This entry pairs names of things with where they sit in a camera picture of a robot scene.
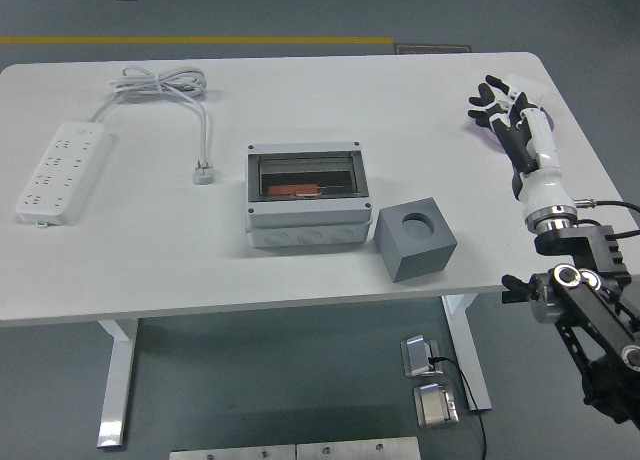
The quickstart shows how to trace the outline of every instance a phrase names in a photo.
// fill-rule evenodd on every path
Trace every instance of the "yellow floor line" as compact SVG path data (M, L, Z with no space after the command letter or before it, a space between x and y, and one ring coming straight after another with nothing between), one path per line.
M308 43L392 44L390 37L0 37L2 43Z

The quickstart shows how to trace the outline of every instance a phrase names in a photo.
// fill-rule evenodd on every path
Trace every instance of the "black cable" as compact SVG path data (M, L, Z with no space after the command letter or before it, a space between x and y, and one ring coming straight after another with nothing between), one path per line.
M596 206L613 206L613 207L626 207L629 210L635 210L636 212L640 213L640 207L638 205L635 205L633 203L629 203L629 202L622 202L619 200L596 200Z
M469 381L467 380L467 377L465 377L464 372L460 368L460 365L458 365L457 362L451 360L450 358L447 358L447 357L429 357L428 361L429 361L429 363L431 365L434 365L434 364L439 363L439 362L444 362L444 361L451 362L453 364L453 366L456 367L456 369L460 373L460 376L462 377L462 380L464 381L465 385L467 386L467 390L469 390L469 396L471 397L471 401L473 402L473 406L476 408L476 413L478 414L478 420L480 420L480 428L482 429L482 460L485 460L487 458L487 432L485 432L485 430L484 430L484 421L482 420L482 412L478 408L478 404L476 403L476 399L473 397L473 392L471 391L471 386L469 385Z
M602 226L600 222L598 222L597 220L592 220L590 218L583 218L582 220L578 220L576 223L578 225L589 224L589 225L595 225L596 227Z
M596 200L595 206L613 206L613 207L625 207L629 210L633 210L640 213L640 207L633 203L623 202L620 200ZM631 238L640 235L640 230L629 230L628 232L614 233L613 235L607 235L607 240L620 240L622 238Z

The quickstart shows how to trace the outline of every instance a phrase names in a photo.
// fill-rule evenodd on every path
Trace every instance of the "black robotic arm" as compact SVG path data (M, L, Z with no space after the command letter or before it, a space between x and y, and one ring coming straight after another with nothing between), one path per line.
M498 138L514 168L513 191L525 204L525 223L536 234L536 251L569 255L525 283L505 275L503 303L530 302L536 319L556 326L580 374L584 401L616 423L631 420L640 429L640 311L623 296L631 276L618 238L609 225L579 221L577 208L595 201L573 201L560 184L560 165L546 115L526 94L487 76L469 116ZM584 330L605 354L591 360L575 329Z

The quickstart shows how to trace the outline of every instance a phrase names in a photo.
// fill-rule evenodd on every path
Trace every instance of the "screw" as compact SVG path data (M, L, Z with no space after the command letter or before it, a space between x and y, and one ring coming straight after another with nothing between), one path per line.
M640 350L633 349L627 353L627 360L629 364L633 367L640 367Z
M560 277L560 280L562 280L563 282L566 283L571 283L576 279L576 274L573 270L570 270L568 268L565 268L563 270L560 271L560 274L558 275Z

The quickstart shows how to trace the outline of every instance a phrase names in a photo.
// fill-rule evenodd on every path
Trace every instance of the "electrical box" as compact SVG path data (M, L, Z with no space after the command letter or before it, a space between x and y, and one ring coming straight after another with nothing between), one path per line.
M253 247L367 239L372 207L358 142L250 145L246 195Z

